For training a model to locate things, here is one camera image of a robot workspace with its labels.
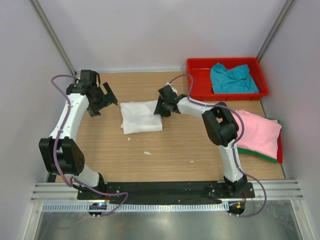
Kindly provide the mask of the white t shirt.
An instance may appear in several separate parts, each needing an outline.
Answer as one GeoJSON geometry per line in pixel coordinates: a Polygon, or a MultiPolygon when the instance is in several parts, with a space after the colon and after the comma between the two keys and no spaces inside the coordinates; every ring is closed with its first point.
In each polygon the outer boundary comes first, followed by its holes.
{"type": "Polygon", "coordinates": [[[122,116],[121,128],[124,135],[161,132],[163,130],[162,118],[154,114],[157,101],[122,102],[120,112],[122,116]]]}

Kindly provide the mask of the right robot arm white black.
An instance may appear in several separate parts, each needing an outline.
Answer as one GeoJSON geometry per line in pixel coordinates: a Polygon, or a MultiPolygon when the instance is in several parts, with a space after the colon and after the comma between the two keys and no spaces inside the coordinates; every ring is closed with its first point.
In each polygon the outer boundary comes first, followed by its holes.
{"type": "Polygon", "coordinates": [[[194,100],[185,94],[177,95],[169,85],[158,90],[154,114],[170,117],[171,113],[185,114],[203,120],[210,141],[218,146],[224,166],[225,192],[237,198],[248,182],[240,163],[237,148],[239,125],[224,102],[217,104],[194,100]]]}

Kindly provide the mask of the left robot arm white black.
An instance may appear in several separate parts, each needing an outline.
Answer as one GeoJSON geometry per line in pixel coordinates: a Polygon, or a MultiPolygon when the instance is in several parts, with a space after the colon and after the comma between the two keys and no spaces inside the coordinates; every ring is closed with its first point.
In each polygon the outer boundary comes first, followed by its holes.
{"type": "Polygon", "coordinates": [[[94,70],[81,70],[79,77],[71,75],[73,81],[65,90],[56,84],[58,78],[59,75],[54,76],[51,83],[62,94],[65,104],[54,130],[38,144],[45,168],[48,173],[60,176],[68,187],[101,200],[107,194],[104,178],[86,165],[76,138],[85,113],[100,116],[103,108],[117,105],[118,100],[94,70]]]}

